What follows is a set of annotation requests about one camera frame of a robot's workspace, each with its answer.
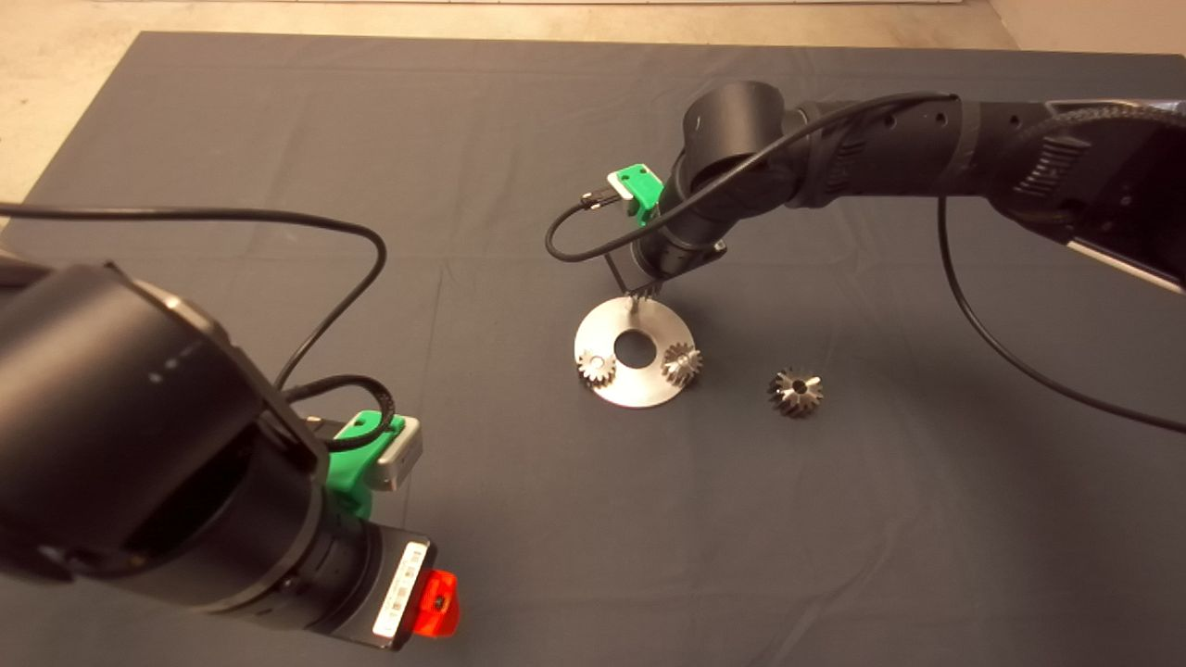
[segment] screw hole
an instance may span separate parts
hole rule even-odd
[[[613,342],[618,362],[629,368],[646,368],[655,361],[655,341],[637,329],[630,329]]]

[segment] table surface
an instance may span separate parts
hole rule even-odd
[[[148,33],[30,199],[288,208],[388,239],[390,268],[298,380],[376,375],[425,424],[410,493],[376,519],[438,540],[464,616],[396,661],[1180,663],[1186,442],[986,348],[944,284],[932,202],[739,225],[726,259],[662,296],[704,351],[700,381],[650,411],[579,386],[572,336],[613,282],[550,260],[543,228],[616,167],[667,171],[688,103],[740,78],[789,101],[1186,97],[1178,57]],[[1179,298],[983,202],[952,217],[969,297],[1022,357],[1186,417]],[[591,217],[562,242],[624,224]],[[4,239],[186,294],[266,373],[369,261],[355,240],[263,224],[15,222]],[[809,420],[765,401],[786,364],[824,379]],[[95,583],[0,590],[6,665],[393,660]]]

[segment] white label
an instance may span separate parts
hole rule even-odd
[[[393,639],[400,629],[400,618],[408,608],[408,598],[412,597],[412,587],[416,585],[416,576],[420,574],[420,566],[428,554],[428,545],[421,542],[408,542],[403,550],[403,558],[395,568],[391,577],[391,586],[387,589],[387,597],[383,598],[383,606],[375,618],[375,627],[371,631],[381,637]]]

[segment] circular metal plate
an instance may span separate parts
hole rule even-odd
[[[573,358],[585,350],[599,356],[613,354],[613,345],[626,331],[640,331],[655,343],[655,358],[646,368],[631,368],[618,360],[613,381],[592,387],[602,399],[623,407],[652,407],[674,399],[683,387],[663,377],[663,351],[676,343],[695,345],[691,331],[671,309],[655,299],[639,299],[631,312],[633,299],[610,299],[589,311],[576,329]]]

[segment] metal gear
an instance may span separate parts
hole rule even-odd
[[[576,370],[592,387],[601,387],[612,382],[617,369],[618,360],[613,358],[613,355],[601,356],[585,350],[576,360]]]
[[[779,370],[770,381],[770,400],[774,409],[788,417],[806,417],[823,400],[823,380],[818,375]]]
[[[663,376],[677,387],[691,382],[703,366],[703,355],[688,343],[676,343],[663,352]]]

